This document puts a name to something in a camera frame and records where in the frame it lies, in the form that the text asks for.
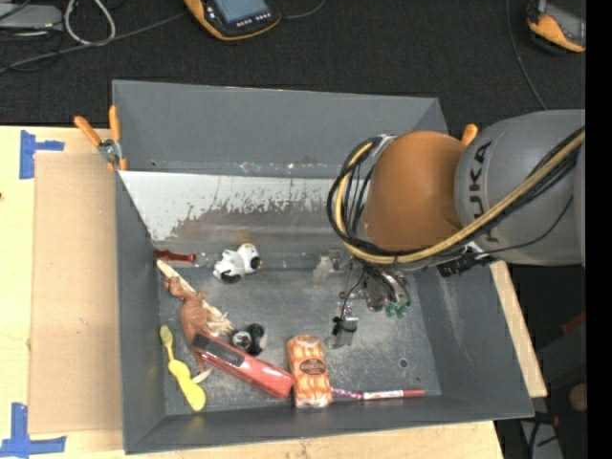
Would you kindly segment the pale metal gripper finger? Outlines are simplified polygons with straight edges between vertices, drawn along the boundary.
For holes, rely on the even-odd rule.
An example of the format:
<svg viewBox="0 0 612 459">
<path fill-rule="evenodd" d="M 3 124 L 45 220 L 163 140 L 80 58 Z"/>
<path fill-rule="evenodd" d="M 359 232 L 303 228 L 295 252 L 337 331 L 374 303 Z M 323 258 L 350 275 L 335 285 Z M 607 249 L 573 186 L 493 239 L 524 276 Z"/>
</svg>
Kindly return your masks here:
<svg viewBox="0 0 612 459">
<path fill-rule="evenodd" d="M 332 319 L 332 329 L 325 339 L 329 349 L 351 346 L 358 330 L 360 318 L 353 313 L 351 303 L 341 304 L 339 313 Z"/>
<path fill-rule="evenodd" d="M 313 282 L 323 283 L 331 276 L 345 274 L 350 261 L 350 256 L 342 250 L 322 252 L 313 270 Z"/>
</svg>

